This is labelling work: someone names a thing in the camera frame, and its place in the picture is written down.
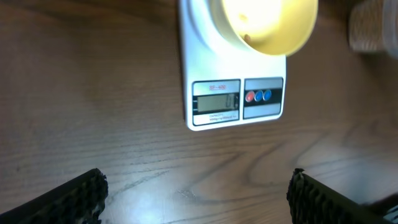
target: round button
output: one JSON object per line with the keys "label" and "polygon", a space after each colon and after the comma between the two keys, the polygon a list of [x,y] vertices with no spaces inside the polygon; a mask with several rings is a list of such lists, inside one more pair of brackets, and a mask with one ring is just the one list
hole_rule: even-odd
{"label": "round button", "polygon": [[266,91],[264,92],[264,97],[263,97],[263,99],[264,99],[265,101],[267,101],[267,100],[271,99],[271,96],[272,96],[272,92],[271,92],[270,90],[266,90]]}
{"label": "round button", "polygon": [[260,101],[261,99],[262,99],[262,91],[259,90],[259,91],[257,91],[256,95],[254,96],[254,100],[255,100],[256,102],[258,102],[258,101]]}
{"label": "round button", "polygon": [[254,99],[254,92],[250,91],[249,93],[247,93],[246,96],[244,97],[244,99],[248,103],[252,102],[252,100]]}

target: digital screen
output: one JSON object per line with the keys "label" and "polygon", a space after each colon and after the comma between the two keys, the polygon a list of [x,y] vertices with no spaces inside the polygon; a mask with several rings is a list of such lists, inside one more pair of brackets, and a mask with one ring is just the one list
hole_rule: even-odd
{"label": "digital screen", "polygon": [[198,112],[215,110],[233,110],[235,107],[235,94],[215,96],[198,96]]}

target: scale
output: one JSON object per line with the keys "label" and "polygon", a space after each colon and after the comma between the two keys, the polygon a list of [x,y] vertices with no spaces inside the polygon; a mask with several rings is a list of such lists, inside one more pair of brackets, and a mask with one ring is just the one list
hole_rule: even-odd
{"label": "scale", "polygon": [[236,48],[213,23],[212,0],[180,0],[185,121],[193,131],[278,119],[286,56]]}

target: brown wooden surface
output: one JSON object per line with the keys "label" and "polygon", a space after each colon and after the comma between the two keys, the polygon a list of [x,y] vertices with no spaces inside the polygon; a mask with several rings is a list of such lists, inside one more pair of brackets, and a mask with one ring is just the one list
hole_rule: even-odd
{"label": "brown wooden surface", "polygon": [[278,121],[189,131],[173,0],[0,1],[0,212],[92,169],[104,223],[290,223],[295,167],[364,203],[398,189],[398,63],[325,0]]}

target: scale platform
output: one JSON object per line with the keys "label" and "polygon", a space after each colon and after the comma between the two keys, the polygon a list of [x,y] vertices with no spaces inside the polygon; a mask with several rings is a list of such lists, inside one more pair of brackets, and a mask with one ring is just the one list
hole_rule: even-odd
{"label": "scale platform", "polygon": [[210,1],[179,2],[187,126],[201,131],[278,119],[286,57],[231,45],[213,23]]}

